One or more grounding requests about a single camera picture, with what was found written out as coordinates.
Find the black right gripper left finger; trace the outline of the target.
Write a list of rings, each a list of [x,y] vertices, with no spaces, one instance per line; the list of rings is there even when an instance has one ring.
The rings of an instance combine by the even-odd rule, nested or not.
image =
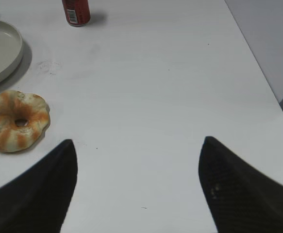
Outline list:
[[[77,183],[77,155],[66,139],[0,187],[0,233],[58,233]]]

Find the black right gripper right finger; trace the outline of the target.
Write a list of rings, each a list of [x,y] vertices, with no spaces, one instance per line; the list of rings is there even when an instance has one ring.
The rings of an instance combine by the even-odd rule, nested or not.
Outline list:
[[[199,180],[219,233],[283,233],[283,185],[212,136],[201,148]]]

